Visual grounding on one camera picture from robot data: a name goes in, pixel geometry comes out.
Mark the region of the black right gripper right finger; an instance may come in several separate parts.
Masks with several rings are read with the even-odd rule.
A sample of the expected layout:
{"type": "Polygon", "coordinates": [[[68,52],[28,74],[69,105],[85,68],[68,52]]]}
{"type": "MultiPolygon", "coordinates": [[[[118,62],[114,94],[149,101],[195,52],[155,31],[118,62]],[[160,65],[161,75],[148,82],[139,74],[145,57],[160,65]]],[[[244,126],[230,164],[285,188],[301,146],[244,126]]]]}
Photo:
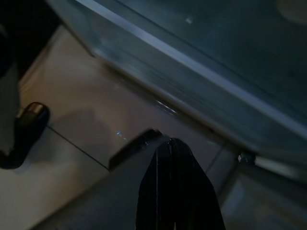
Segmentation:
{"type": "Polygon", "coordinates": [[[224,230],[225,225],[214,187],[195,159],[190,147],[171,139],[176,185],[177,230],[224,230]]]}

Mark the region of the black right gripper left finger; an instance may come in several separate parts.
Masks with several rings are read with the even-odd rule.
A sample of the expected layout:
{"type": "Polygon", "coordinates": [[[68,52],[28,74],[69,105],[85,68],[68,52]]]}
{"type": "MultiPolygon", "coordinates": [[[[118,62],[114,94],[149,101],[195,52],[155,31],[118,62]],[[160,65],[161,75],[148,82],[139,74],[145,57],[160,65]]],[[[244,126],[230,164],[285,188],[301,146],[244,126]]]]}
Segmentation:
{"type": "Polygon", "coordinates": [[[175,227],[172,142],[170,139],[156,148],[141,181],[135,221],[137,230],[173,230],[175,227]]]}

